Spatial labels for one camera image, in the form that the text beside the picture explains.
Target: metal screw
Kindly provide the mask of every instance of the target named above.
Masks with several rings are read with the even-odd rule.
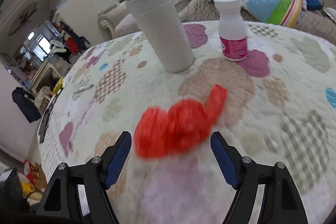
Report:
[[[100,157],[93,157],[91,161],[92,163],[97,164],[98,162],[100,162]]]
[[[243,162],[245,162],[246,164],[249,164],[251,161],[252,160],[250,157],[243,157]]]
[[[279,167],[280,169],[284,169],[286,167],[286,165],[283,162],[278,162],[277,163],[277,167]]]
[[[59,170],[63,170],[63,169],[65,169],[65,167],[67,167],[67,164],[65,164],[65,163],[61,163],[61,164],[59,164],[59,165],[57,166],[57,168],[58,168]]]

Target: white bottle cap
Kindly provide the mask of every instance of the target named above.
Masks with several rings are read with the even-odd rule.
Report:
[[[241,7],[242,1],[241,0],[213,0],[215,6],[218,10],[221,8],[223,9],[235,9]]]

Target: tablecloth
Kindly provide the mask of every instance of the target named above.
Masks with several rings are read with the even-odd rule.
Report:
[[[203,103],[219,84],[228,98],[212,131],[257,163],[284,162],[309,223],[323,223],[336,204],[336,47],[297,30],[246,24],[249,54],[241,62],[223,57],[217,21],[185,25],[195,61],[181,73],[163,69],[142,32],[90,48],[65,77],[39,147],[47,179],[60,162],[83,164],[121,132],[133,135],[147,107],[167,110],[185,97]],[[234,194],[209,140],[159,160],[139,159],[132,147],[108,190],[120,223],[222,223]]]

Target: red plastic bag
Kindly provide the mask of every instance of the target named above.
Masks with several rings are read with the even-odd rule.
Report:
[[[209,136],[226,97],[227,90],[214,85],[205,109],[192,99],[177,102],[168,112],[148,108],[135,129],[135,152],[139,157],[150,159],[190,150]]]

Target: green stripe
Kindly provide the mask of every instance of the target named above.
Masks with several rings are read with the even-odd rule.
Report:
[[[266,23],[279,25],[287,14],[291,4],[292,0],[280,0],[273,13],[266,20]]]

